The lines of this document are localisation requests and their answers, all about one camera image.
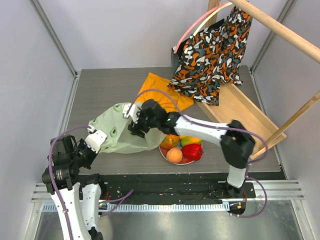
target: camouflage fabric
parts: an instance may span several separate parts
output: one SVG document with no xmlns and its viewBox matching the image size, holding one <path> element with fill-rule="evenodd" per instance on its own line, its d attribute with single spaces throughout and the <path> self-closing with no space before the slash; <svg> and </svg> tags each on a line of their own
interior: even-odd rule
<svg viewBox="0 0 320 240">
<path fill-rule="evenodd" d="M 179 47 L 178 64 L 172 62 L 168 87 L 198 102 L 219 105 L 221 83 L 243 83 L 239 67 L 251 23 L 252 17 L 235 6 L 228 17 L 190 36 Z"/>
</svg>

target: wooden rack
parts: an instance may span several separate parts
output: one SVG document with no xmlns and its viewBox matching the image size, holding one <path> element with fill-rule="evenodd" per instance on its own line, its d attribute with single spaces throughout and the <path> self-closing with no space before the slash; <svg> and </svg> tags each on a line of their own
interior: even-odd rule
<svg viewBox="0 0 320 240">
<path fill-rule="evenodd" d="M 246 0 L 229 0 L 234 5 L 245 11 L 254 19 L 265 25 L 275 34 L 285 39 L 288 43 L 308 55 L 310 58 L 320 63 L 320 49 L 282 25 L 260 9 L 253 6 Z M 209 0 L 208 9 L 214 8 L 219 4 L 219 0 Z M 207 26 L 212 25 L 215 19 L 210 19 Z M 208 105 L 197 102 L 205 114 L 214 122 L 228 123 L 232 119 L 240 121 L 244 127 L 267 139 L 269 148 L 286 138 L 284 133 L 298 118 L 312 108 L 320 99 L 318 91 L 309 101 L 307 101 L 292 117 L 289 118 L 281 127 L 277 127 L 246 95 L 244 95 L 234 84 L 222 84 L 219 106 Z M 265 147 L 261 141 L 255 139 L 256 147 L 252 158 L 255 159 L 263 152 Z"/>
</svg>

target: orange towel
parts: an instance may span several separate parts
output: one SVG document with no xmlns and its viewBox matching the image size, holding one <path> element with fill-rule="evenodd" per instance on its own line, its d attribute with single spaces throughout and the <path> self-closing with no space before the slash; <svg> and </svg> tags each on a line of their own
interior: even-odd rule
<svg viewBox="0 0 320 240">
<path fill-rule="evenodd" d="M 185 110 L 194 104 L 194 100 L 191 97 L 180 94 L 179 92 L 173 91 L 167 87 L 170 81 L 159 77 L 153 73 L 149 73 L 148 77 L 145 79 L 139 93 L 147 89 L 159 89 L 169 94 L 173 100 L 177 103 L 181 110 Z M 153 99 L 157 101 L 161 107 L 163 107 L 166 112 L 177 112 L 175 105 L 171 102 L 169 98 L 157 91 L 148 91 L 137 98 L 136 102 L 142 102 Z"/>
</svg>

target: white wall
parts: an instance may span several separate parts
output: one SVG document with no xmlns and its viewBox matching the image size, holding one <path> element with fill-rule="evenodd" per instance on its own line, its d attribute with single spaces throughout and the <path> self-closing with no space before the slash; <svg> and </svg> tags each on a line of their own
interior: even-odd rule
<svg viewBox="0 0 320 240">
<path fill-rule="evenodd" d="M 319 1 L 296 1 L 284 25 L 320 47 Z M 320 90 L 319 64 L 276 37 L 256 71 L 267 115 L 282 125 Z M 285 133 L 279 145 L 284 169 L 290 179 L 298 179 L 316 232 L 320 237 L 320 102 Z"/>
<path fill-rule="evenodd" d="M 171 48 L 208 8 L 208 0 L 39 1 L 78 70 L 171 66 Z M 276 18 L 286 0 L 250 2 Z M 252 66 L 268 33 L 254 20 L 244 65 Z"/>
<path fill-rule="evenodd" d="M 19 240 L 72 75 L 27 0 L 0 7 L 0 233 Z"/>
</svg>

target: light green cloth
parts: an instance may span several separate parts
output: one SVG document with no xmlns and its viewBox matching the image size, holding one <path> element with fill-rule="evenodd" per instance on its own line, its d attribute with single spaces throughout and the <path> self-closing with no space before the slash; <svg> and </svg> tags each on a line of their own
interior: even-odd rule
<svg viewBox="0 0 320 240">
<path fill-rule="evenodd" d="M 157 148 L 164 140 L 165 134 L 157 128 L 152 128 L 144 138 L 132 135 L 128 130 L 131 118 L 124 118 L 123 109 L 126 103 L 118 103 L 110 107 L 96 119 L 91 120 L 89 125 L 100 129 L 107 134 L 106 141 L 101 145 L 102 153 L 132 154 Z"/>
</svg>

